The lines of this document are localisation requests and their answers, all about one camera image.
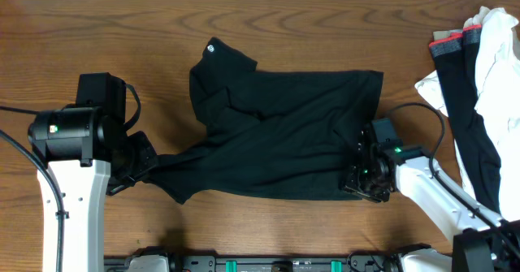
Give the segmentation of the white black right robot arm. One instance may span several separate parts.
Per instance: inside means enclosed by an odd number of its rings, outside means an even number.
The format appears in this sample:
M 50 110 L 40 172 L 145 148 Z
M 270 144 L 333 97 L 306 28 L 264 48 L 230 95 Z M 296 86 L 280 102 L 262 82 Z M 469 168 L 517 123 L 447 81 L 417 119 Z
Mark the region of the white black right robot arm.
M 392 132 L 366 129 L 357 145 L 359 163 L 342 183 L 345 192 L 374 203 L 394 192 L 409 198 L 452 245 L 446 256 L 418 244 L 396 253 L 386 271 L 517 271 L 519 224 L 478 203 L 421 146 L 404 146 Z

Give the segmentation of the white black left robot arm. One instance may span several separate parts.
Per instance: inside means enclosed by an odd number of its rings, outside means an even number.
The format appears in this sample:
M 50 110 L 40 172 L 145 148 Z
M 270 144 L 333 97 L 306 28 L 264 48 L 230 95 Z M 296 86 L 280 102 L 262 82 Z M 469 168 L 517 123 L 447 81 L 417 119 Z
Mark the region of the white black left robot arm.
M 42 111 L 28 129 L 43 201 L 44 271 L 101 271 L 104 206 L 145 179 L 158 155 L 144 132 L 101 107 Z

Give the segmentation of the black t-shirt white logo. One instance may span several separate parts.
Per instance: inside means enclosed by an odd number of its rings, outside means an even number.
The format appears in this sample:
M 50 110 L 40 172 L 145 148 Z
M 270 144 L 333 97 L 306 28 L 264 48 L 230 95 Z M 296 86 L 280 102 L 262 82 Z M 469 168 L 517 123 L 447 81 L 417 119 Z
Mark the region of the black t-shirt white logo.
M 218 38 L 189 72 L 189 94 L 206 137 L 162 154 L 148 182 L 183 204 L 215 190 L 283 200 L 348 201 L 358 139 L 374 117 L 380 71 L 260 71 Z

